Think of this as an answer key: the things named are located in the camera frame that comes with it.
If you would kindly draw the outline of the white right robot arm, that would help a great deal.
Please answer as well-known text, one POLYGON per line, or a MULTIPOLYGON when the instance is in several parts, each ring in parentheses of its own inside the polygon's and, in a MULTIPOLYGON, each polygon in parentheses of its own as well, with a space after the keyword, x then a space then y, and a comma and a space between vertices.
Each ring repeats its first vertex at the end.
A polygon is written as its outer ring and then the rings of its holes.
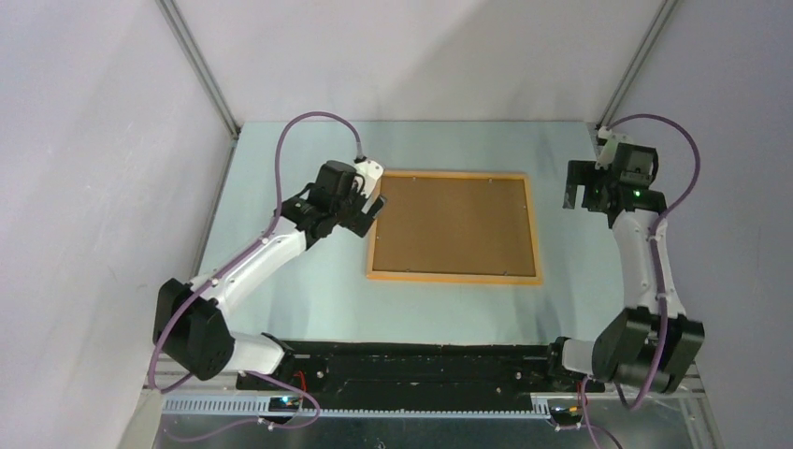
POLYGON ((701 322, 688 318, 677 293, 667 248, 670 207, 651 188, 656 149, 599 141, 594 161, 568 164, 564 206, 605 214, 617 244, 624 308, 594 340, 559 337, 548 347, 545 382, 567 391, 590 376, 643 394, 674 392, 704 343, 701 322))

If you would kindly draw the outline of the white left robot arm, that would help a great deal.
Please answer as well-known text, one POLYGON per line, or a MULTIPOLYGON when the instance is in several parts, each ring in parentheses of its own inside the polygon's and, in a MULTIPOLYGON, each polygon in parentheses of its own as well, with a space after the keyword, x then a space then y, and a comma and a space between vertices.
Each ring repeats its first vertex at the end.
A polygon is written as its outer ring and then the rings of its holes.
POLYGON ((324 163, 315 181, 281 201, 272 223, 241 253, 189 282, 171 279, 158 293, 153 342, 200 381, 225 370, 255 371, 273 389, 296 376, 291 350, 278 339, 234 331, 229 321, 254 290, 279 268, 308 251, 335 228, 364 237, 386 201, 375 190, 381 164, 324 163))

